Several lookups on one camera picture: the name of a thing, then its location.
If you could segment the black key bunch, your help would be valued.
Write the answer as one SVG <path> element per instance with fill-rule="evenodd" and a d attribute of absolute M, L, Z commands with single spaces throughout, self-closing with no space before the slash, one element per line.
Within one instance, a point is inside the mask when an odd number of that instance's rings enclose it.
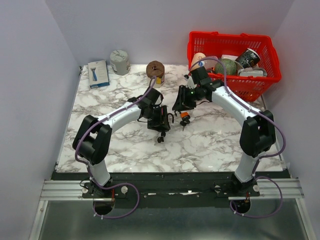
<path fill-rule="evenodd" d="M 158 143 L 163 143 L 166 137 L 166 131 L 163 130 L 160 132 L 160 136 L 157 138 Z"/>
<path fill-rule="evenodd" d="M 190 121 L 188 120 L 188 119 L 185 119 L 185 120 L 181 120 L 180 121 L 180 125 L 182 126 L 182 130 L 184 131 L 184 129 L 185 129 L 185 127 L 187 126 L 187 125 L 189 125 L 190 124 Z"/>

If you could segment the orange black padlock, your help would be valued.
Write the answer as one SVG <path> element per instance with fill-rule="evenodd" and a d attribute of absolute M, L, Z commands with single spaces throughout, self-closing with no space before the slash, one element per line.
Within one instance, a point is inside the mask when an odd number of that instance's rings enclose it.
<path fill-rule="evenodd" d="M 184 112 L 181 112 L 181 111 L 175 111 L 174 112 L 175 115 L 177 115 L 177 113 L 179 113 L 179 116 L 181 118 L 182 121 L 186 121 L 186 120 L 189 120 L 191 118 L 191 116 L 189 115 L 188 112 L 184 111 Z"/>

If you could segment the all black padlock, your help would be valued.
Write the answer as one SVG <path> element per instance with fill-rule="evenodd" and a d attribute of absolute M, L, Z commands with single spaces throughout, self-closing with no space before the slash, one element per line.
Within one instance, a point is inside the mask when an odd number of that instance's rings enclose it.
<path fill-rule="evenodd" d="M 172 113 L 167 114 L 168 118 L 171 118 L 171 123 L 173 124 L 175 122 L 175 116 Z"/>

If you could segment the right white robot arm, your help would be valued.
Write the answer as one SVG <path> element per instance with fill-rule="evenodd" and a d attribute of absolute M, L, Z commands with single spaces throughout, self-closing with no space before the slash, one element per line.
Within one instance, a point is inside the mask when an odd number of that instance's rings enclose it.
<path fill-rule="evenodd" d="M 272 124 L 274 116 L 269 110 L 261 111 L 243 101 L 225 87 L 222 80 L 213 81 L 203 66 L 192 70 L 187 84 L 179 86 L 172 110 L 180 113 L 193 110 L 197 101 L 204 99 L 222 107 L 242 127 L 239 144 L 243 153 L 234 172 L 236 180 L 230 183 L 230 191 L 241 196 L 248 190 L 247 182 L 253 179 L 258 157 L 269 151 L 276 142 L 275 126 Z"/>

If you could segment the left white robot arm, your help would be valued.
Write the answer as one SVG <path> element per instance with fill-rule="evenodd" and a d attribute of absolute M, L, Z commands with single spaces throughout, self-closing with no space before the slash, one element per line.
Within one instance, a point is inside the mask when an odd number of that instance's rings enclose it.
<path fill-rule="evenodd" d="M 111 175 L 105 157 L 108 154 L 112 134 L 130 122 L 147 119 L 147 128 L 160 133 L 158 143 L 164 142 L 170 127 L 169 113 L 162 105 L 164 97 L 156 89 L 148 87 L 143 95 L 132 97 L 123 106 L 101 117 L 87 115 L 74 138 L 75 157 L 84 158 L 93 191 L 101 198 L 111 191 L 108 183 Z"/>

